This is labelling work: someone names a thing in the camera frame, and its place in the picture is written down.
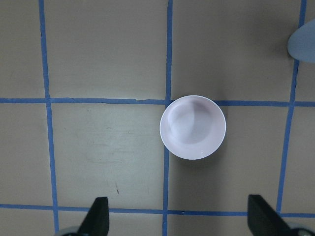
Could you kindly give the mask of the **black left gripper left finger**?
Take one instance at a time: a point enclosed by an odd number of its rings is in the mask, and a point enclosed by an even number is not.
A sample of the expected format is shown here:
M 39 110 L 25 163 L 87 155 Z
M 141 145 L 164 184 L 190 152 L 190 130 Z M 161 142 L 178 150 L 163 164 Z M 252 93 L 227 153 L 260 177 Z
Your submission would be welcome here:
M 97 197 L 80 225 L 80 236 L 106 236 L 109 232 L 109 205 L 107 197 Z

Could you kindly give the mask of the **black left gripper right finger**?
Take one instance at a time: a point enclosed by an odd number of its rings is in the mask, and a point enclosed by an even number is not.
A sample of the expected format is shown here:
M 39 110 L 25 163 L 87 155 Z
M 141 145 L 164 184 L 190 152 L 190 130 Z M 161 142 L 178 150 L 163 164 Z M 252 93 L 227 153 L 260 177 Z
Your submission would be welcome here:
M 295 231 L 282 220 L 261 195 L 248 196 L 247 223 L 253 236 L 295 235 Z

